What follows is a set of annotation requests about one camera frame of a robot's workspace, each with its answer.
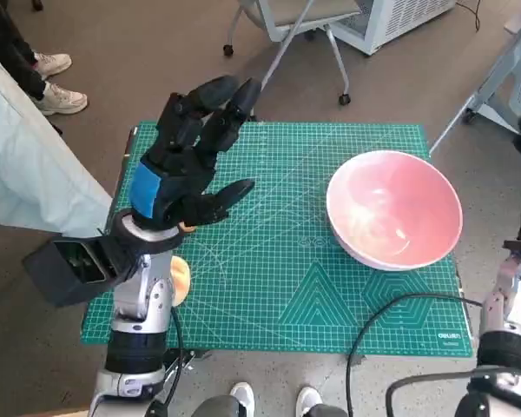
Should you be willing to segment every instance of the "black pants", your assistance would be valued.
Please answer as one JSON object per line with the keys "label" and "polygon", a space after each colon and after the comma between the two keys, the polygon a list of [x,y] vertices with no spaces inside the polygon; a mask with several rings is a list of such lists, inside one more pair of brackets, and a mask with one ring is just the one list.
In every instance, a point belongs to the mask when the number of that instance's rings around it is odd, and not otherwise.
{"label": "black pants", "polygon": [[[209,398],[200,404],[192,417],[247,417],[247,410],[231,395]],[[309,410],[304,417],[347,417],[344,410],[319,404]]]}
{"label": "black pants", "polygon": [[46,84],[33,69],[36,63],[35,55],[1,3],[0,62],[23,91],[37,100],[43,98]]}

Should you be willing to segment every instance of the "grid lines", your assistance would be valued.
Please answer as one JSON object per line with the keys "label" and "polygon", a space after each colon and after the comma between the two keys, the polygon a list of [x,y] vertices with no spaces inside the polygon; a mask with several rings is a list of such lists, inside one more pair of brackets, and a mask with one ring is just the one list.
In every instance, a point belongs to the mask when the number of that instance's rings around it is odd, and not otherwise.
{"label": "grid lines", "polygon": [[[131,176],[155,134],[154,122],[138,126],[116,210],[129,205]],[[394,296],[422,289],[459,294],[450,256],[417,271],[385,273],[357,263],[335,241],[327,184],[341,163],[377,149],[429,159],[416,125],[243,126],[239,141],[219,156],[209,189],[252,178],[254,190],[229,219],[199,228],[175,251],[191,267],[191,291],[178,308],[186,348],[345,353],[359,326]],[[83,342],[108,341],[111,308],[110,293],[90,303]],[[168,344],[177,344],[173,328]],[[471,356],[465,309],[444,300],[401,303],[369,330],[359,352]]]}

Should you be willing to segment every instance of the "white sneaker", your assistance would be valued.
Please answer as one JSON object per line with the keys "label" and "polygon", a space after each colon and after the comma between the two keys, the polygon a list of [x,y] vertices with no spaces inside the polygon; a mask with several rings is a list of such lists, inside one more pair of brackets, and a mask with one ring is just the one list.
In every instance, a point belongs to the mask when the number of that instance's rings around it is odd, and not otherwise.
{"label": "white sneaker", "polygon": [[46,55],[35,52],[35,59],[35,70],[43,80],[60,74],[71,66],[71,58],[68,54]]}
{"label": "white sneaker", "polygon": [[55,113],[73,115],[85,109],[88,100],[87,96],[82,93],[63,89],[56,84],[46,83],[44,98],[42,100],[33,99],[33,103],[45,116],[51,116]]}
{"label": "white sneaker", "polygon": [[246,382],[239,382],[234,385],[229,393],[241,403],[247,410],[247,417],[254,416],[254,394],[253,389]]}
{"label": "white sneaker", "polygon": [[297,396],[297,402],[295,403],[295,417],[303,417],[317,404],[322,404],[322,398],[320,397],[319,392],[312,387],[304,387]]}

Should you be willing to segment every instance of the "cable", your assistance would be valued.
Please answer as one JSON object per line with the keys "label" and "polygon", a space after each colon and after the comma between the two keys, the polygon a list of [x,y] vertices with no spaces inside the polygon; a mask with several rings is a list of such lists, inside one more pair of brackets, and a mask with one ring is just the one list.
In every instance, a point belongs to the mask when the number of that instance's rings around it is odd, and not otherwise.
{"label": "cable", "polygon": [[463,3],[460,3],[460,2],[456,3],[457,6],[463,7],[464,9],[469,10],[475,16],[475,30],[477,32],[480,30],[480,17],[478,17],[478,9],[480,8],[480,2],[481,2],[481,0],[477,1],[477,7],[475,8],[475,10],[471,9],[469,6],[467,6]]}
{"label": "cable", "polygon": [[164,407],[168,408],[170,402],[174,398],[175,390],[177,389],[177,384],[180,382],[181,371],[183,370],[183,334],[181,331],[180,319],[177,316],[177,312],[175,308],[172,307],[172,319],[174,319],[175,332],[177,333],[177,346],[180,350],[180,355],[177,358],[177,369],[175,370],[174,382],[172,382],[172,387],[164,401]]}
{"label": "cable", "polygon": [[490,375],[496,374],[515,374],[521,376],[521,370],[514,367],[487,367],[473,369],[465,372],[449,372],[443,374],[427,374],[427,375],[413,375],[404,378],[403,380],[395,381],[386,390],[386,416],[394,417],[392,407],[393,393],[406,385],[416,384],[418,382],[432,382],[432,381],[446,381],[446,380],[461,380],[465,378],[486,378]]}
{"label": "cable", "polygon": [[363,340],[363,337],[365,336],[368,329],[374,324],[376,320],[380,316],[382,316],[387,310],[389,310],[391,307],[395,306],[396,304],[402,302],[403,300],[409,300],[412,298],[433,298],[438,300],[451,300],[451,301],[462,301],[465,304],[471,304],[472,306],[482,307],[482,304],[478,301],[469,300],[467,298],[458,297],[456,295],[448,295],[448,294],[441,294],[441,293],[415,293],[415,294],[405,294],[401,295],[398,298],[394,298],[390,302],[388,302],[383,308],[381,308],[379,311],[373,314],[373,316],[368,319],[363,326],[363,328],[360,330],[359,334],[357,335],[357,338],[355,339],[355,342],[353,343],[353,346],[351,348],[351,352],[349,353],[349,356],[347,357],[347,365],[346,365],[346,402],[347,402],[347,415],[349,417],[353,417],[353,403],[351,400],[351,367],[353,363],[353,357],[355,356],[355,353],[357,352],[357,349],[359,348],[359,345],[361,341]]}

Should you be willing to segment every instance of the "bowl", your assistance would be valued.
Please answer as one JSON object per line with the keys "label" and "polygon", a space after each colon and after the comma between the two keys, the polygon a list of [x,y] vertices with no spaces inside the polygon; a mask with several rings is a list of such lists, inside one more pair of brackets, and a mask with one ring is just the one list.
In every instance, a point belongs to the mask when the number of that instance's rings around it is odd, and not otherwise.
{"label": "bowl", "polygon": [[442,259],[463,227],[461,203],[448,180],[430,163],[391,150],[341,165],[328,184],[326,210],[340,246],[385,271]]}

